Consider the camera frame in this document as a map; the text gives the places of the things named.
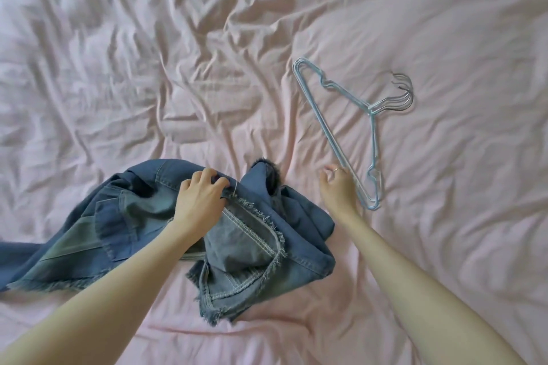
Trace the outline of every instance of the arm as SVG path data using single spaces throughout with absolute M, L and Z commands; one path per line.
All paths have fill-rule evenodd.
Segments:
M 320 191 L 335 221 L 363 254 L 409 337 L 429 365 L 525 365 L 487 322 L 446 287 L 390 247 L 360 217 L 351 175 L 331 165 Z
M 114 364 L 184 252 L 219 220 L 229 182 L 212 169 L 184 181 L 171 223 L 141 251 L 10 345 L 2 365 Z

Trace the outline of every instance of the person's right arm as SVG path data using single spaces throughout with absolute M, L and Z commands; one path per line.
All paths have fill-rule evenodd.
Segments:
M 356 209 L 351 175 L 320 174 L 323 201 L 343 226 L 428 365 L 526 365 L 477 313 L 375 232 Z

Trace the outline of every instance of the wire hanger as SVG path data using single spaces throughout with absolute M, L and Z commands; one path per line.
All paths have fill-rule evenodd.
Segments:
M 348 159 L 343 153 L 343 150 L 339 146 L 339 143 L 337 143 L 337 141 L 335 140 L 333 133 L 327 126 L 327 123 L 325 122 L 322 113 L 319 111 L 318 105 L 314 101 L 312 93 L 310 92 L 310 89 L 308 88 L 308 85 L 306 85 L 306 81 L 301 74 L 300 67 L 302 65 L 308 66 L 319 76 L 319 83 L 323 88 L 325 88 L 326 90 L 334 89 L 338 91 L 369 116 L 369 121 L 371 124 L 372 158 L 371 165 L 369 165 L 366 173 L 366 177 L 374 185 L 373 196 L 370 196 L 367 193 L 366 188 L 363 186 L 358 175 L 355 173 L 354 169 L 352 168 L 352 166 L 348 162 Z M 413 84 L 411 83 L 411 79 L 405 74 L 392 74 L 395 79 L 395 81 L 392 81 L 392 84 L 394 84 L 397 88 L 403 90 L 405 93 L 401 96 L 386 97 L 380 101 L 377 101 L 376 103 L 370 104 L 367 101 L 360 100 L 359 98 L 355 97 L 351 92 L 342 88 L 336 82 L 327 80 L 324 77 L 323 71 L 306 58 L 298 58 L 293 63 L 292 70 L 293 74 L 295 74 L 295 77 L 297 78 L 301 90 L 305 94 L 308 103 L 311 105 L 314 114 L 316 114 L 316 118 L 318 119 L 319 124 L 321 125 L 322 130 L 325 133 L 327 140 L 329 141 L 329 145 L 335 153 L 335 156 L 339 160 L 341 166 L 347 168 L 352 174 L 352 178 L 354 180 L 354 183 L 356 184 L 356 191 L 358 194 L 358 198 L 360 199 L 360 203 L 364 208 L 367 208 L 369 210 L 378 209 L 380 205 L 379 191 L 382 190 L 382 176 L 379 169 L 376 168 L 377 159 L 379 157 L 379 150 L 376 140 L 375 116 L 385 110 L 403 111 L 411 106 L 411 104 L 413 103 Z

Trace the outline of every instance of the person's left arm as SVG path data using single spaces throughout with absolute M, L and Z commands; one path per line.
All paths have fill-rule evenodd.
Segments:
M 184 181 L 175 217 L 146 247 L 11 344 L 2 365 L 114 364 L 177 261 L 219 220 L 226 178 L 212 169 Z

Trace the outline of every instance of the denim jeans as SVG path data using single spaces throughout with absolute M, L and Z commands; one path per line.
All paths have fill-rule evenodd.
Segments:
M 151 242 L 171 220 L 179 186 L 202 166 L 149 160 L 103 182 L 45 244 L 0 243 L 0 290 L 83 289 Z M 182 260 L 211 325 L 329 275 L 332 219 L 258 160 L 223 191 L 219 222 Z

